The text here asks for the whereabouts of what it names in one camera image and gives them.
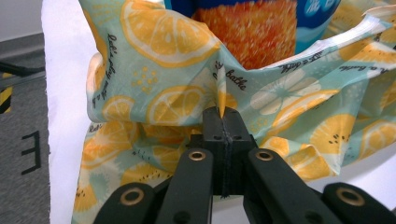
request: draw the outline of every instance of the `black metal bar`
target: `black metal bar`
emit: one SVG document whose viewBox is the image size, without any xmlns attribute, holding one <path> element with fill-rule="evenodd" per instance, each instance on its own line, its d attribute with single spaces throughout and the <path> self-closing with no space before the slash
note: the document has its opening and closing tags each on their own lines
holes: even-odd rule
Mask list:
<svg viewBox="0 0 396 224">
<path fill-rule="evenodd" d="M 213 155 L 201 148 L 184 152 L 158 215 L 157 224 L 211 222 Z"/>
<path fill-rule="evenodd" d="M 10 73 L 18 77 L 26 77 L 35 73 L 43 72 L 46 70 L 45 66 L 37 68 L 28 68 L 23 66 L 17 66 L 10 63 L 0 62 L 0 71 L 5 73 Z"/>
<path fill-rule="evenodd" d="M 322 200 L 343 223 L 396 223 L 396 216 L 387 207 L 364 190 L 346 183 L 327 185 Z"/>
<path fill-rule="evenodd" d="M 247 173 L 273 223 L 341 223 L 274 151 L 251 150 Z"/>
<path fill-rule="evenodd" d="M 215 158 L 214 194 L 226 197 L 243 195 L 245 173 L 243 158 L 256 146 L 244 121 L 236 110 L 225 108 L 221 119 L 215 107 L 203 114 L 203 148 Z"/>
</svg>

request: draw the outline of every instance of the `orange slice print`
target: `orange slice print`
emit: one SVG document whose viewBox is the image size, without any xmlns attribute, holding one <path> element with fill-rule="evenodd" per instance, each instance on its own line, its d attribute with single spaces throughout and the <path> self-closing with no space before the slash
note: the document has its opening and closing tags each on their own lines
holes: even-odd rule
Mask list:
<svg viewBox="0 0 396 224">
<path fill-rule="evenodd" d="M 340 154 L 348 145 L 355 117 L 341 114 L 323 120 L 311 135 L 310 143 L 320 153 Z"/>
<path fill-rule="evenodd" d="M 134 99 L 129 96 L 116 95 L 108 99 L 102 109 L 105 120 L 130 121 Z"/>
<path fill-rule="evenodd" d="M 129 44 L 163 67 L 199 63 L 219 50 L 219 40 L 205 24 L 160 4 L 128 0 L 120 21 Z"/>
<path fill-rule="evenodd" d="M 84 143 L 81 168 L 92 169 L 131 149 L 138 136 L 137 125 L 132 122 L 104 123 L 95 136 Z"/>
<path fill-rule="evenodd" d="M 396 122 L 380 119 L 363 129 L 360 159 L 396 142 Z"/>
<path fill-rule="evenodd" d="M 175 86 L 160 92 L 149 104 L 147 121 L 164 126 L 182 126 L 198 118 L 204 108 L 204 91 L 196 86 Z"/>
</svg>

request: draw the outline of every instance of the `lemon slice pattern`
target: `lemon slice pattern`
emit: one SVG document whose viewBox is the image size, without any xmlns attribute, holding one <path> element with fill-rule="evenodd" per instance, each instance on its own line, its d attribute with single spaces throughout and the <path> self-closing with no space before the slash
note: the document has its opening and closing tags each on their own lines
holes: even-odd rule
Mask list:
<svg viewBox="0 0 396 224">
<path fill-rule="evenodd" d="M 116 95 L 103 106 L 102 114 L 105 120 L 129 121 L 134 107 L 134 99 L 129 96 Z"/>
<path fill-rule="evenodd" d="M 192 65 L 219 50 L 219 41 L 204 23 L 160 4 L 126 1 L 120 21 L 131 46 L 164 67 Z"/>
<path fill-rule="evenodd" d="M 187 119 L 198 119 L 204 105 L 204 92 L 196 86 L 176 86 L 160 92 L 148 105 L 147 121 L 163 126 L 183 126 Z"/>
<path fill-rule="evenodd" d="M 393 142 L 396 142 L 396 122 L 377 120 L 363 129 L 360 158 L 366 158 Z"/>
<path fill-rule="evenodd" d="M 133 122 L 110 121 L 84 143 L 81 168 L 92 169 L 132 149 L 139 131 Z"/>
</svg>

